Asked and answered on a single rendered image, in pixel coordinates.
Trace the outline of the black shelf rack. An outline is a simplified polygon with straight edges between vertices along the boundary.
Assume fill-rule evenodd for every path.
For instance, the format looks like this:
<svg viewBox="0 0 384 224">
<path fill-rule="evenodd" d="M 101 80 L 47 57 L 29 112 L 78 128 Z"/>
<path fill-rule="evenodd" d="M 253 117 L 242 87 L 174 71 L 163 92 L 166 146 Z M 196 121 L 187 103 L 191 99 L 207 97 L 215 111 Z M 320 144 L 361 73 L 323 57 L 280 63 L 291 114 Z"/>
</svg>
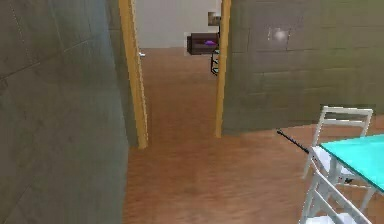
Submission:
<svg viewBox="0 0 384 224">
<path fill-rule="evenodd" d="M 215 49 L 211 54 L 211 73 L 215 76 L 219 73 L 219 53 L 220 51 L 218 49 Z"/>
</svg>

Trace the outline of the white slatted chair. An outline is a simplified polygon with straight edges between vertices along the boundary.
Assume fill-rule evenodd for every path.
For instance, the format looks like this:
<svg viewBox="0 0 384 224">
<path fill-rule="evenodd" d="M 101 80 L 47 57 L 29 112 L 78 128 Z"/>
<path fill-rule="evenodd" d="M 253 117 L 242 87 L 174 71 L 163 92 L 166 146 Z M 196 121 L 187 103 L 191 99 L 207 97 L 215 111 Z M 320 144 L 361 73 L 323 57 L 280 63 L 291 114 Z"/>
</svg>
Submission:
<svg viewBox="0 0 384 224">
<path fill-rule="evenodd" d="M 327 114 L 356 115 L 362 117 L 362 120 L 327 118 Z M 333 170 L 331 164 L 333 159 L 336 158 L 341 163 L 339 174 L 341 185 L 348 186 L 347 180 L 361 180 L 361 177 L 359 176 L 359 168 L 361 168 L 361 165 L 358 165 L 357 159 L 359 156 L 363 155 L 364 149 L 368 146 L 370 137 L 367 137 L 366 134 L 372 114 L 372 109 L 324 106 L 315 129 L 311 148 L 309 149 L 303 177 L 306 177 L 312 159 L 315 159 L 318 162 L 322 170 L 329 173 Z M 359 138 L 319 144 L 318 140 L 323 125 L 353 126 L 361 128 L 362 131 Z"/>
<path fill-rule="evenodd" d="M 298 224 L 373 224 L 317 168 L 307 191 Z"/>
</svg>

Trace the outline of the yellow door frame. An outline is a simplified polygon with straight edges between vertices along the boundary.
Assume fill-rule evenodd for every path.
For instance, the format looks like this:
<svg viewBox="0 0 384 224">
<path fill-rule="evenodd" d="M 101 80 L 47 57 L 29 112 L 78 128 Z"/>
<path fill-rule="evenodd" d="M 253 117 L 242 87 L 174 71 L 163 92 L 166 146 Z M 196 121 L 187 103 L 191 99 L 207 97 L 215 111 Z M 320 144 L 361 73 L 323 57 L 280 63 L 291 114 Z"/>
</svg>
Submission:
<svg viewBox="0 0 384 224">
<path fill-rule="evenodd" d="M 230 31 L 231 0 L 221 0 L 219 64 L 217 75 L 215 137 L 222 137 L 225 82 Z"/>
</svg>

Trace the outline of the yellow room door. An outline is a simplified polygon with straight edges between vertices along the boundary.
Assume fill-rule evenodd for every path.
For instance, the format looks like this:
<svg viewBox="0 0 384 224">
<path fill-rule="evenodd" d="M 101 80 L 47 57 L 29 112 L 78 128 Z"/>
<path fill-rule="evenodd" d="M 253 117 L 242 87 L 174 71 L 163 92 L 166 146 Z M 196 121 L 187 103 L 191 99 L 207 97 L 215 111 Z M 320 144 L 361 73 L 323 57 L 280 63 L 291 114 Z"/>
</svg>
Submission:
<svg viewBox="0 0 384 224">
<path fill-rule="evenodd" d="M 145 149 L 148 147 L 148 125 L 141 57 L 135 24 L 134 0 L 118 0 L 118 2 L 135 115 L 138 148 Z"/>
</svg>

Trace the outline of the dark brown sofa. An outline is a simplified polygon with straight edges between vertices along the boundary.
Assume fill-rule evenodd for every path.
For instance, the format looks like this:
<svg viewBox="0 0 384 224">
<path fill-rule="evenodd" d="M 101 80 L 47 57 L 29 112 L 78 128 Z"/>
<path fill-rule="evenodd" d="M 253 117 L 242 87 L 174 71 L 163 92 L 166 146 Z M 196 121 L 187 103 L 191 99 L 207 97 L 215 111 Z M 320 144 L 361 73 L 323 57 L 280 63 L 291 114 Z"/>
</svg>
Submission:
<svg viewBox="0 0 384 224">
<path fill-rule="evenodd" d="M 216 44 L 213 46 L 205 45 L 205 41 L 211 40 Z M 217 33 L 191 33 L 187 37 L 187 51 L 191 55 L 211 54 L 219 43 L 219 35 Z"/>
</svg>

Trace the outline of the turquoise table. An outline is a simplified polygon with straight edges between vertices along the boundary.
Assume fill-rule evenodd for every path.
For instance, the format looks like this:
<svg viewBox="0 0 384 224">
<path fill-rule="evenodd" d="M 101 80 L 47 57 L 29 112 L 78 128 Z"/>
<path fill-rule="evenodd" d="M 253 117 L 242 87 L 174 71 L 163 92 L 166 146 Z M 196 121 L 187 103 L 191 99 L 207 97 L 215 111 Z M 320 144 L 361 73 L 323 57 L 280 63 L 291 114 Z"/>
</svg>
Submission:
<svg viewBox="0 0 384 224">
<path fill-rule="evenodd" d="M 343 167 L 368 185 L 360 210 L 364 211 L 375 192 L 384 194 L 384 134 L 321 143 L 330 156 L 327 179 L 336 185 Z"/>
</svg>

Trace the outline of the framed wall picture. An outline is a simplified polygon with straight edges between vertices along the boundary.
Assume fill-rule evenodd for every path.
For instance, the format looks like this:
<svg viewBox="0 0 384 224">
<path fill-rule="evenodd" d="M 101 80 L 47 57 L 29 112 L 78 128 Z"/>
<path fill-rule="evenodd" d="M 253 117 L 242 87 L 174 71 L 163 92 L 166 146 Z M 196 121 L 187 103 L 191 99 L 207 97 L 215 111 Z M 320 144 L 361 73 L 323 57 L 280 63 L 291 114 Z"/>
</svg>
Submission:
<svg viewBox="0 0 384 224">
<path fill-rule="evenodd" d="M 208 25 L 209 26 L 219 26 L 220 25 L 221 16 L 216 12 L 208 13 Z"/>
</svg>

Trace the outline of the thin black rod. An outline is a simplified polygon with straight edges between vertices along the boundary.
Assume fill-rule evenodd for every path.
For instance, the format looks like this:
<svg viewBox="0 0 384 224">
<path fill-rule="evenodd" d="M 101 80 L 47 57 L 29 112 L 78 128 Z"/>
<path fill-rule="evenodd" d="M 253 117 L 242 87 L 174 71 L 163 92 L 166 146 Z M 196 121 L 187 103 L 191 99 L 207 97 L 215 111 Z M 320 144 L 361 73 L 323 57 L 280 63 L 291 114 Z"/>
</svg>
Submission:
<svg viewBox="0 0 384 224">
<path fill-rule="evenodd" d="M 297 141 L 295 141 L 293 138 L 291 138 L 290 136 L 286 135 L 281 129 L 276 129 L 276 133 L 285 137 L 288 141 L 290 141 L 292 144 L 296 145 L 297 147 L 299 147 L 302 151 L 304 151 L 306 154 L 309 154 L 309 150 L 304 147 L 303 145 L 301 145 L 300 143 L 298 143 Z M 347 178 L 345 180 L 345 183 L 351 183 L 353 181 L 353 179 L 349 179 Z"/>
</svg>

